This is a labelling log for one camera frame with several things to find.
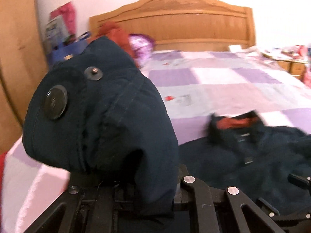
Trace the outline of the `pile of hanging clothes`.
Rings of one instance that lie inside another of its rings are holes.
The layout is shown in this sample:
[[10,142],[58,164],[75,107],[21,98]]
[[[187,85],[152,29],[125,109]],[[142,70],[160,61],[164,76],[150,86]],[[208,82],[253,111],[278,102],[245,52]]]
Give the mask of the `pile of hanging clothes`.
[[50,12],[45,38],[51,50],[57,50],[76,40],[76,9],[72,2]]

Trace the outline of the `blue gift bag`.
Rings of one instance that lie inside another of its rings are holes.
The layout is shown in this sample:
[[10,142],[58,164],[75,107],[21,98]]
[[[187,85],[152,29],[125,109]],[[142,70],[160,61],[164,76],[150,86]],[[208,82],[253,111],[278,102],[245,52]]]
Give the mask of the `blue gift bag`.
[[65,61],[73,56],[83,52],[87,47],[87,39],[90,37],[90,32],[87,31],[78,37],[78,40],[72,44],[64,46],[61,44],[56,50],[52,50],[47,54],[48,67],[52,68],[54,64]]

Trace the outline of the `dark navy winter jacket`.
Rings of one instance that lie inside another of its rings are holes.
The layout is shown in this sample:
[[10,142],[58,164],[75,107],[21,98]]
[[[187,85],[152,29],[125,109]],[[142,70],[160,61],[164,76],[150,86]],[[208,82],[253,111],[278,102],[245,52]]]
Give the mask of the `dark navy winter jacket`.
[[39,84],[23,145],[70,174],[28,232],[310,232],[310,132],[213,113],[180,144],[142,69],[104,70],[88,46]]

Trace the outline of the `purple pink patchwork quilt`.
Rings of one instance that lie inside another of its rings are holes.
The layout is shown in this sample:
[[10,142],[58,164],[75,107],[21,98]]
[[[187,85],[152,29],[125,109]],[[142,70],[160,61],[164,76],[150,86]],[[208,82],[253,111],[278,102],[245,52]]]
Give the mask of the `purple pink patchwork quilt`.
[[[204,136],[210,114],[256,110],[268,126],[310,132],[310,89],[257,53],[154,52],[142,73],[158,88],[180,144]],[[23,232],[63,192],[69,175],[28,157],[5,159],[1,232]]]

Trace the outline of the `wooden headboard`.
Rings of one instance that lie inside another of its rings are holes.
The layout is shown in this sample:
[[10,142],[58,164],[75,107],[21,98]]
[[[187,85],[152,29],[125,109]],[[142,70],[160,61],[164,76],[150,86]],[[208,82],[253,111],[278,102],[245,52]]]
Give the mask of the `wooden headboard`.
[[90,17],[92,35],[107,21],[150,36],[156,50],[228,51],[256,43],[252,9],[218,0],[139,0]]

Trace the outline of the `wooden nightstand with drawers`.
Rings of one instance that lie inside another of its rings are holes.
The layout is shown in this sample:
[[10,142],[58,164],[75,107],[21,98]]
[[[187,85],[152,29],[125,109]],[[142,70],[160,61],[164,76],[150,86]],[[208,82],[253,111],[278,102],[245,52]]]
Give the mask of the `wooden nightstand with drawers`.
[[275,61],[281,68],[296,79],[300,81],[303,80],[307,67],[306,57],[302,57],[299,53],[294,53],[293,51],[284,52],[283,50],[280,52],[279,50],[276,50],[276,52],[264,51],[262,55]]

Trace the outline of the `wooden wardrobe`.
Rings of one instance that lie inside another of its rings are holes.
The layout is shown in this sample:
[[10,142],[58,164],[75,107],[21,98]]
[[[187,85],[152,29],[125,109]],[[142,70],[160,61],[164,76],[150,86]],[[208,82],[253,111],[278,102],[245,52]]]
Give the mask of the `wooden wardrobe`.
[[36,0],[1,0],[1,152],[20,138],[28,104],[48,70]]

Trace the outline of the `red garment at bedside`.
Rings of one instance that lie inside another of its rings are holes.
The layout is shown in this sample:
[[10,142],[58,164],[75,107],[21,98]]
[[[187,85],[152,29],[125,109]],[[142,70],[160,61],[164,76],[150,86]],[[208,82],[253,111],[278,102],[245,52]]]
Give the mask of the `red garment at bedside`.
[[4,152],[0,155],[0,194],[2,194],[3,188],[3,178],[4,178],[4,168],[5,168],[5,159],[7,152]]

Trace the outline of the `orange red puffer jacket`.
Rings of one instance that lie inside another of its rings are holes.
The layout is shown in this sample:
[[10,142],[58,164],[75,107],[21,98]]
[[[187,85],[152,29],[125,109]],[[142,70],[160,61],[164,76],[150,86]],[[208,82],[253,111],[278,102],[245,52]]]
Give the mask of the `orange red puffer jacket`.
[[122,68],[139,69],[129,42],[129,34],[116,22],[104,23],[97,35],[89,40],[88,48],[96,63],[104,70]]

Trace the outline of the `purple patterned pillow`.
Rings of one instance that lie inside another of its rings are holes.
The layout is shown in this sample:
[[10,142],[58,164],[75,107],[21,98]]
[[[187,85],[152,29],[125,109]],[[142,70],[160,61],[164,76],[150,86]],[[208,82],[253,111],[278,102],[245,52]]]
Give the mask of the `purple patterned pillow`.
[[147,61],[151,59],[156,44],[155,40],[145,34],[130,34],[129,43],[134,52],[134,60],[138,67],[145,66]]

